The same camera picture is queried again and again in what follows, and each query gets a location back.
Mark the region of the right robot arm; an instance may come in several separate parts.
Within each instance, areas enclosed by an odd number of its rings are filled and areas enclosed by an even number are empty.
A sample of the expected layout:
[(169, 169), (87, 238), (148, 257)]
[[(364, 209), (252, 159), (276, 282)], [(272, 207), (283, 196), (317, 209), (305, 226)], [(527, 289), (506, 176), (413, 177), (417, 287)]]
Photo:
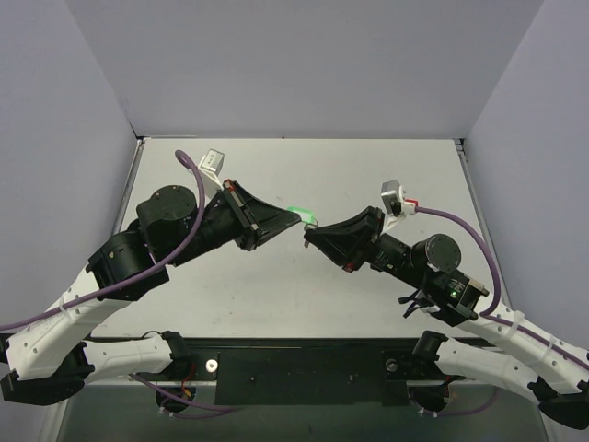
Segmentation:
[(561, 425), (586, 429), (587, 350), (542, 330), (523, 312), (506, 306), (498, 292), (460, 272), (460, 249), (447, 235), (437, 234), (413, 246), (388, 235), (398, 221), (416, 213), (441, 216), (462, 226), (483, 252), (494, 286), (501, 286), (496, 264), (480, 235), (459, 217), (420, 207), (415, 200), (386, 214), (369, 206), (338, 224), (309, 227), (304, 238), (347, 273), (369, 264), (414, 287), (411, 295), (398, 300), (408, 307), (407, 315), (420, 311), (493, 347), (488, 351), (425, 331), (410, 356), (417, 374), (430, 377), (441, 371), (490, 384), (531, 401)]

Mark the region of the green key tag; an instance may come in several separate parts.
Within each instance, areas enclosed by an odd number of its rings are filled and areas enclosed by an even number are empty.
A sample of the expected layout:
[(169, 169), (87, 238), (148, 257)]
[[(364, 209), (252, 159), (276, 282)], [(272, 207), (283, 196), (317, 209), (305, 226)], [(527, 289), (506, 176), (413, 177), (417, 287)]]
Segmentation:
[(317, 222), (314, 213), (308, 209), (289, 206), (287, 210), (298, 215), (301, 218), (301, 221), (305, 224), (315, 224)]

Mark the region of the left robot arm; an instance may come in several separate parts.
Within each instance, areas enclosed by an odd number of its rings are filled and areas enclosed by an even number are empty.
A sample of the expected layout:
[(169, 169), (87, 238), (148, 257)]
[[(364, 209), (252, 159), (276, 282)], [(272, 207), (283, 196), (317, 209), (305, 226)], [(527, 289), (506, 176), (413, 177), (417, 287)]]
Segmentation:
[(176, 331), (111, 343), (89, 336), (109, 316), (167, 283), (169, 265), (180, 266), (227, 242), (252, 251), (302, 221), (231, 180), (204, 209), (190, 189), (169, 185), (140, 203), (136, 213), (127, 229), (89, 258), (52, 305), (53, 315), (2, 334), (1, 360), (9, 367), (1, 380), (5, 401), (51, 405), (91, 382), (135, 373), (189, 378), (194, 358)]

